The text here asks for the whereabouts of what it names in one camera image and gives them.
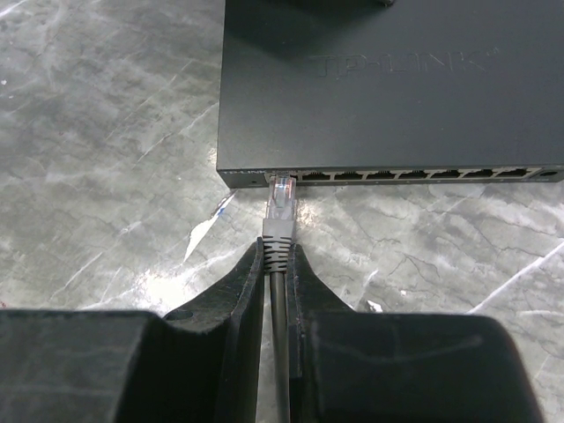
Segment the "black network switch box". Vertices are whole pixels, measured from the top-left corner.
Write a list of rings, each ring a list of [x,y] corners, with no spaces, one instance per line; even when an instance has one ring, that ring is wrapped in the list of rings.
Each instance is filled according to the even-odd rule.
[[[560,1],[229,1],[217,171],[232,188],[559,182]]]

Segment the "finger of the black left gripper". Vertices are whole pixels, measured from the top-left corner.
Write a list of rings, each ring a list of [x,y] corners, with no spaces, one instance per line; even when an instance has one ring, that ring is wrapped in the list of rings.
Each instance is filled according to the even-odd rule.
[[[374,0],[374,2],[379,7],[391,7],[396,3],[396,0]]]

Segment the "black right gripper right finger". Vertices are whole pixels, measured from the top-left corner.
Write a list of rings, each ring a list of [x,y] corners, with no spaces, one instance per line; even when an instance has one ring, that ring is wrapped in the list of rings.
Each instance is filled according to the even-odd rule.
[[[539,422],[513,338],[484,315],[357,312],[300,245],[287,268],[294,422]]]

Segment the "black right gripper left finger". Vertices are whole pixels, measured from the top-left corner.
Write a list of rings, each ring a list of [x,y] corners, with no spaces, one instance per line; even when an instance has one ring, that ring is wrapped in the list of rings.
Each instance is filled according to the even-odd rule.
[[[156,315],[5,309],[4,422],[252,422],[263,326],[263,244]]]

